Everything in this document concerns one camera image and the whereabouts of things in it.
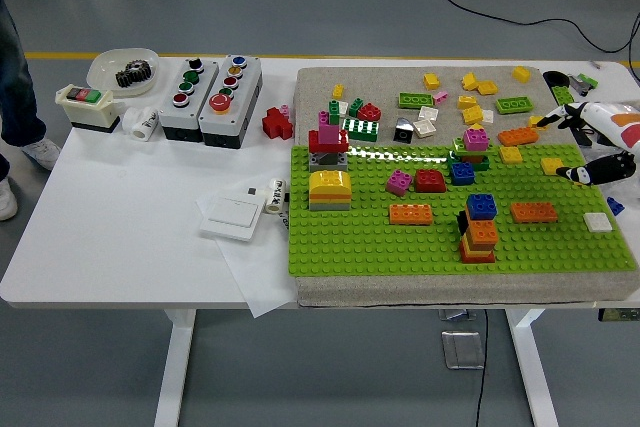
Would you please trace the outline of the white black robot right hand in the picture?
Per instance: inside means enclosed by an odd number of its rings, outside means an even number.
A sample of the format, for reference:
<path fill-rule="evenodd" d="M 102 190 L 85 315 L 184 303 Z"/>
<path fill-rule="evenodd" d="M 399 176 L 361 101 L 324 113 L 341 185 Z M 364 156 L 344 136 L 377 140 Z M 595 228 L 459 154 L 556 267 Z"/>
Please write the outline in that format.
<path fill-rule="evenodd" d="M 606 145 L 620 152 L 579 167 L 559 167 L 558 176 L 583 185 L 601 185 L 631 177 L 639 159 L 639 111 L 621 103 L 568 103 L 552 110 L 537 127 L 562 119 L 558 128 L 590 126 Z"/>

